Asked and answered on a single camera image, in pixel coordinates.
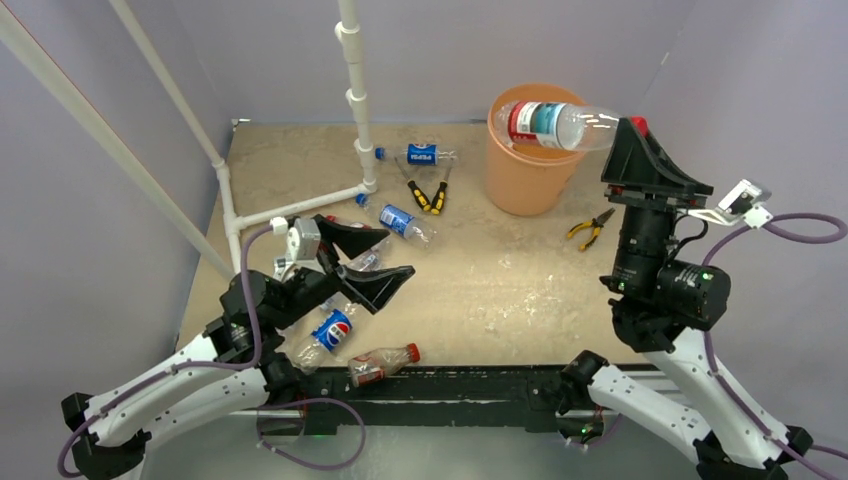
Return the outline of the large red label bottle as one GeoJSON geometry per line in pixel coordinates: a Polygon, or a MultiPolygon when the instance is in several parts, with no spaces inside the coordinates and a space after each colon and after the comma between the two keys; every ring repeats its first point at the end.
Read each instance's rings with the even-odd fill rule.
{"type": "Polygon", "coordinates": [[[587,152],[613,145],[621,115],[567,102],[512,101],[498,107],[491,122],[504,145],[587,152]]]}

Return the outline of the brown bottle red cap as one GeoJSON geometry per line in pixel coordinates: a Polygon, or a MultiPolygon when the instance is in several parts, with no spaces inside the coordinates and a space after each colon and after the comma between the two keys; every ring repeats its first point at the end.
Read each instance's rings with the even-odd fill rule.
{"type": "Polygon", "coordinates": [[[354,387],[361,387],[386,379],[403,367],[419,362],[420,351],[415,343],[399,348],[378,348],[353,357],[348,361],[348,371],[354,387]]]}

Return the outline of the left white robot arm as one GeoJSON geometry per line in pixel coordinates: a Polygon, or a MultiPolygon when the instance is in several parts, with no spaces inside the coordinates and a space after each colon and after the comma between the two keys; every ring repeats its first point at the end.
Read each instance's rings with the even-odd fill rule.
{"type": "Polygon", "coordinates": [[[184,347],[133,380],[61,403],[70,437],[57,470],[66,479],[118,479],[141,471],[145,456],[172,437],[229,413],[292,407],[303,379],[353,330],[333,311],[316,330],[316,348],[288,356],[283,331],[335,295],[369,313],[382,310],[415,269],[358,271],[343,257],[366,253],[388,235],[323,215],[276,217],[266,227],[286,243],[291,275],[280,280],[242,266],[222,294],[221,315],[184,347]]]}

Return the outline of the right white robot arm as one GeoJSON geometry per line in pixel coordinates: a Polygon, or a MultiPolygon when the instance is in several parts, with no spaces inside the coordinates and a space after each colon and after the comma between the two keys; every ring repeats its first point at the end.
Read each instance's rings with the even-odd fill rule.
{"type": "Polygon", "coordinates": [[[602,283],[618,339],[643,355],[684,395],[678,403],[641,387],[605,358],[584,351],[562,372],[561,409],[609,407],[676,447],[703,479],[782,479],[813,440],[764,410],[718,360],[706,334],[731,291],[722,269],[679,259],[686,217],[706,225],[759,228],[771,220],[768,192],[743,180],[714,208],[711,186],[683,173],[640,117],[621,119],[601,175],[623,207],[611,272],[602,283]]]}

